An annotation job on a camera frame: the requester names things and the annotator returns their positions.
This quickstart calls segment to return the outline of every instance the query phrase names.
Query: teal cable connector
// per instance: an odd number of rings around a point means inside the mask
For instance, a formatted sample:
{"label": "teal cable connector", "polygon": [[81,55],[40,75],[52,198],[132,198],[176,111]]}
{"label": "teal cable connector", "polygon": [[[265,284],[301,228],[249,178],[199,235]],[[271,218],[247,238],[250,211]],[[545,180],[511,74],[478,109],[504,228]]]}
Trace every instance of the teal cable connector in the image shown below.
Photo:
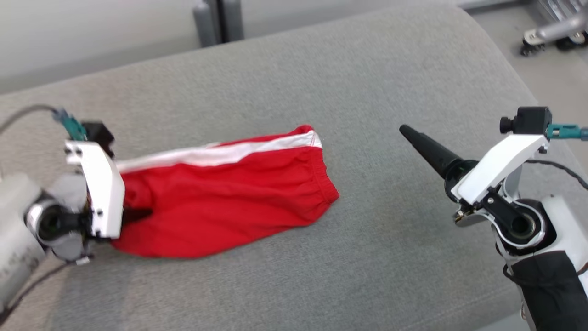
{"label": "teal cable connector", "polygon": [[588,127],[580,128],[575,124],[550,124],[547,127],[549,139],[580,139],[588,140]]}
{"label": "teal cable connector", "polygon": [[73,140],[86,140],[88,133],[86,128],[82,126],[73,116],[70,116],[65,109],[58,110],[53,115],[55,121],[61,123]]}

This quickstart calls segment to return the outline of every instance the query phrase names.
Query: red shorts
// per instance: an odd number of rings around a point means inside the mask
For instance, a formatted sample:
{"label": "red shorts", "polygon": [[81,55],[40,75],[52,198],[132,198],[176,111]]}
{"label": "red shorts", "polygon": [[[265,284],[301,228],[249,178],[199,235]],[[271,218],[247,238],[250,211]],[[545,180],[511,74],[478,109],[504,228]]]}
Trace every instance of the red shorts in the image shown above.
{"label": "red shorts", "polygon": [[146,257],[202,257],[315,222],[337,200],[322,144],[304,125],[289,134],[167,151],[117,162],[125,210],[114,248]]}

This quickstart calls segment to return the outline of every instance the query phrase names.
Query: gray fabric surface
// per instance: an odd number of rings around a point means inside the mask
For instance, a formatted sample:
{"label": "gray fabric surface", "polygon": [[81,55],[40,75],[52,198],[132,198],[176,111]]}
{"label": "gray fabric surface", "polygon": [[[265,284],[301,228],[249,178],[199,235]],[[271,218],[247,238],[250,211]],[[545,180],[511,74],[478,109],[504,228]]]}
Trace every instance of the gray fabric surface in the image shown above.
{"label": "gray fabric surface", "polygon": [[[398,8],[203,49],[4,95],[0,109],[33,102],[104,120],[119,158],[309,123],[341,198],[312,226],[205,259],[99,247],[32,292],[5,330],[468,331],[520,307],[489,225],[452,224],[441,179],[397,131],[408,123],[479,158],[500,140],[500,116],[535,103],[459,9]],[[50,183],[63,136],[46,116],[21,121],[2,137],[4,170]],[[565,144],[550,157],[578,168]],[[522,191],[564,193],[586,212],[561,171],[527,167]]]}

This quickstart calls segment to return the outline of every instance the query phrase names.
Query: black sleeve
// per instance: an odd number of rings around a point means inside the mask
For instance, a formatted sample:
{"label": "black sleeve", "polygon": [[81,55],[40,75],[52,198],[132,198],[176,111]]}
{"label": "black sleeve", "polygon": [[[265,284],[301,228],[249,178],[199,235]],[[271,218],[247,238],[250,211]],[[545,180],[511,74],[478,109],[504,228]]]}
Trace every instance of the black sleeve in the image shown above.
{"label": "black sleeve", "polygon": [[537,331],[588,330],[588,298],[565,251],[521,260],[505,275],[518,284]]}

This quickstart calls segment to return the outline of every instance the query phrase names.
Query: white stripe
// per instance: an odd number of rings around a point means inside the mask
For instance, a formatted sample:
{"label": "white stripe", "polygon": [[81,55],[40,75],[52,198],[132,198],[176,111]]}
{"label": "white stripe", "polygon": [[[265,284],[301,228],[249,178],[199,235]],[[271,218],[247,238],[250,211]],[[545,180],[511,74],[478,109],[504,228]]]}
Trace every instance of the white stripe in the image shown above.
{"label": "white stripe", "polygon": [[131,160],[118,161],[118,171],[135,171],[145,168],[169,167],[177,163],[186,163],[199,167],[213,167],[221,164],[237,163],[252,153],[287,150],[298,147],[323,148],[319,136],[314,131],[304,134],[289,135],[262,142],[245,142],[234,145],[218,146],[218,143],[200,147],[183,148],[151,154]]}

